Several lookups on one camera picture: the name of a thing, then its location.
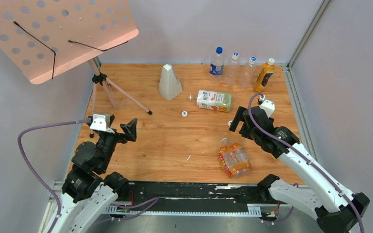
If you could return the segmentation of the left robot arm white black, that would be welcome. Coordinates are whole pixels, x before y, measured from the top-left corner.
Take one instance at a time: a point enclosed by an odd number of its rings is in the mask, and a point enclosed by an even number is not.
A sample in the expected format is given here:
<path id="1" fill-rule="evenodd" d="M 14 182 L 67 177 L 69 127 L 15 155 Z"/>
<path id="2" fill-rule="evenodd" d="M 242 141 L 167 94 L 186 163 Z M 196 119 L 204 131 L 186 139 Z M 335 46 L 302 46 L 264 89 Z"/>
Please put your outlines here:
<path id="1" fill-rule="evenodd" d="M 121 124 L 122 132 L 111 128 L 114 115 L 94 114 L 85 123 L 99 138 L 81 143 L 72 158 L 72 170 L 61 187 L 59 204 L 51 216 L 47 233 L 85 233 L 107 206 L 129 196 L 128 180 L 113 172 L 104 179 L 117 144 L 135 142 L 137 118 Z"/>

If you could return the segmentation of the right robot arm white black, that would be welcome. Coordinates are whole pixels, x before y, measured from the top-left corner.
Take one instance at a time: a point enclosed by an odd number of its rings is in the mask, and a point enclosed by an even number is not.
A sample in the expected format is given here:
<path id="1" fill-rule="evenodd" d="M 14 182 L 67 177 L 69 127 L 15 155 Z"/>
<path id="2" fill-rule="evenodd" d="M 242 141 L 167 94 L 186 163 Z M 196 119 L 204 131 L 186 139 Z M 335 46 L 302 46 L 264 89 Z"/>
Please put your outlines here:
<path id="1" fill-rule="evenodd" d="M 259 145 L 291 168 L 309 187 L 296 188 L 269 174 L 259 183 L 258 196 L 263 202 L 282 201 L 316 220 L 325 233 L 348 233 L 355 225 L 364 232 L 362 217 L 370 203 L 362 192 L 354 193 L 330 175 L 306 150 L 287 127 L 275 127 L 270 111 L 261 106 L 240 106 L 229 130 L 243 122 L 239 134 Z"/>

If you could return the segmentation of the orange label plastic bottle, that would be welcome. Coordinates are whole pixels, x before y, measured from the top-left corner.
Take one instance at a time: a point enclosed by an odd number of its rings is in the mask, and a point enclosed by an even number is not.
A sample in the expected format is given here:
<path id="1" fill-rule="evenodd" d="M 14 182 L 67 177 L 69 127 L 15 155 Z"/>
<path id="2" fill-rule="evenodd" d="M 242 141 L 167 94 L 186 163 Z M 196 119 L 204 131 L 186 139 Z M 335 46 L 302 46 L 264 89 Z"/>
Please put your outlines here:
<path id="1" fill-rule="evenodd" d="M 230 179 L 252 171 L 252 166 L 244 148 L 237 142 L 224 137 L 219 148 L 220 167 Z"/>

